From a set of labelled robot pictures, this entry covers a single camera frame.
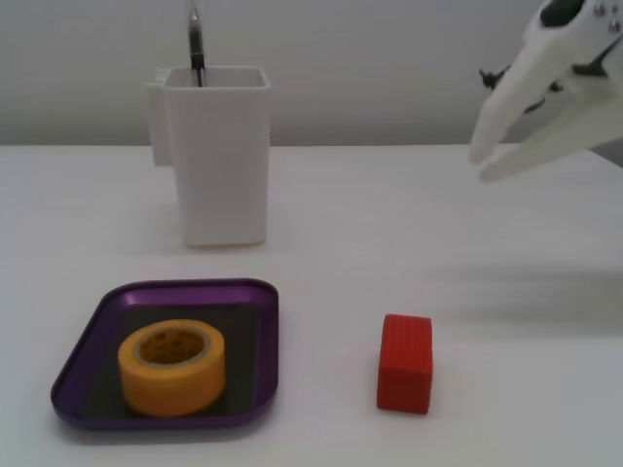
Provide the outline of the white gripper with motor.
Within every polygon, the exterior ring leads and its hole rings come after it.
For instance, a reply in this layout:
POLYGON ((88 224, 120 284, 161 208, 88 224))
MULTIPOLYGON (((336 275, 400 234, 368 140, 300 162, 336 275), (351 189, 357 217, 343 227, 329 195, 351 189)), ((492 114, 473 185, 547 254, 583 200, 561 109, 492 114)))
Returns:
POLYGON ((535 30, 484 102, 469 160, 495 182, 622 137, 622 3, 547 1, 535 30), (567 72, 577 99, 514 150, 491 162, 498 142, 526 108, 567 72))

